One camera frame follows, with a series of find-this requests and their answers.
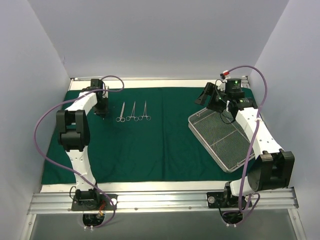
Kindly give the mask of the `steel surgical forceps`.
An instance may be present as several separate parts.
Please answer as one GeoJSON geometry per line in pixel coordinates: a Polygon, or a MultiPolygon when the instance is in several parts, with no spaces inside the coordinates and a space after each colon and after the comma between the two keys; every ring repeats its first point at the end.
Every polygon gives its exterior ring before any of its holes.
{"type": "Polygon", "coordinates": [[[125,120],[126,120],[127,122],[128,122],[128,121],[131,121],[131,120],[137,122],[137,121],[139,120],[139,117],[135,115],[135,110],[136,110],[136,102],[133,103],[130,116],[127,116],[127,117],[125,118],[125,120]]]}
{"type": "Polygon", "coordinates": [[[138,117],[138,120],[139,121],[142,121],[142,120],[150,121],[151,120],[151,116],[149,116],[148,113],[147,113],[147,102],[146,101],[144,103],[143,113],[142,113],[142,115],[140,115],[138,117]]]}

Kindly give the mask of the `steel surgical scissors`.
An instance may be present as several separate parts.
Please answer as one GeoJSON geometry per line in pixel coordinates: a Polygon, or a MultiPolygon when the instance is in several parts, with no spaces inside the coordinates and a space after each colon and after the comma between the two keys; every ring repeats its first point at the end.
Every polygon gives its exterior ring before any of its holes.
{"type": "Polygon", "coordinates": [[[126,121],[126,119],[123,117],[124,110],[125,110],[125,102],[123,102],[122,104],[120,115],[116,118],[116,122],[124,123],[126,121]]]}

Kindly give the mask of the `dark green surgical cloth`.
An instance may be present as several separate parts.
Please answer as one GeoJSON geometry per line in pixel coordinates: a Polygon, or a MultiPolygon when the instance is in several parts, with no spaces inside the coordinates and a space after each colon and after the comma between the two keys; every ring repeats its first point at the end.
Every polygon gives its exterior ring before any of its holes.
{"type": "Polygon", "coordinates": [[[88,156],[98,183],[233,181],[242,169],[224,172],[188,126],[201,87],[127,88],[108,96],[108,114],[90,112],[88,156]],[[123,117],[147,114],[151,120],[116,122],[123,102],[123,117]]]}

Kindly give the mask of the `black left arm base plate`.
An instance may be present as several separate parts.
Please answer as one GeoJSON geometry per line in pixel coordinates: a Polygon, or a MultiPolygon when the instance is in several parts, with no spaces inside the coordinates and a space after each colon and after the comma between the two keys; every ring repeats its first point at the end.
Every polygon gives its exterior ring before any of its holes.
{"type": "Polygon", "coordinates": [[[116,200],[118,196],[116,194],[108,195],[111,199],[114,199],[113,205],[101,193],[90,193],[88,191],[81,191],[74,195],[71,210],[75,212],[83,211],[112,211],[117,208],[116,200]]]}

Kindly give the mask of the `metal wire mesh tray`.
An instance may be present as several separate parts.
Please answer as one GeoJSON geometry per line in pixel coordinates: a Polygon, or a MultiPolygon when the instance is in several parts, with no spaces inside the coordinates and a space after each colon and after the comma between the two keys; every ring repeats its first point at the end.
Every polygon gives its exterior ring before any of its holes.
{"type": "Polygon", "coordinates": [[[203,108],[188,117],[188,127],[224,172],[244,165],[250,140],[229,112],[203,108]]]}

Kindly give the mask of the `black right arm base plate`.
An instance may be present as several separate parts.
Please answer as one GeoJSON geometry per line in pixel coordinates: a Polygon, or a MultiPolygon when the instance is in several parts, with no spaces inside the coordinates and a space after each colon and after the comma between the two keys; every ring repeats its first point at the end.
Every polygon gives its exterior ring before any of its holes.
{"type": "Polygon", "coordinates": [[[210,209],[220,208],[237,208],[239,205],[239,197],[223,192],[207,192],[207,206],[210,209]]]}

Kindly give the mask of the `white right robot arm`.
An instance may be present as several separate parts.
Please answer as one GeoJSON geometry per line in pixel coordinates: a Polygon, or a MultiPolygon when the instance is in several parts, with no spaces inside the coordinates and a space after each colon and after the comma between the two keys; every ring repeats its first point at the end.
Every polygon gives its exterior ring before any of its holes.
{"type": "Polygon", "coordinates": [[[271,135],[239,78],[220,85],[208,82],[195,103],[205,108],[188,118],[194,136],[224,172],[244,170],[240,179],[225,184],[225,205],[232,207],[240,197],[259,191],[288,187],[295,157],[271,135]]]}

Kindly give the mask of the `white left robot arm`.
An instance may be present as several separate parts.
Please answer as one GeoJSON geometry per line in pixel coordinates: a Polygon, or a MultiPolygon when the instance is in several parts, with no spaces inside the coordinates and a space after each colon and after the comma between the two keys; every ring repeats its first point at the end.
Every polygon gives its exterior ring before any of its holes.
{"type": "Polygon", "coordinates": [[[89,160],[91,134],[87,115],[94,110],[104,118],[108,106],[108,99],[102,96],[102,91],[93,90],[97,88],[84,88],[69,107],[56,112],[58,143],[69,157],[76,180],[74,201],[83,202],[90,210],[100,206],[101,197],[89,160]]]}

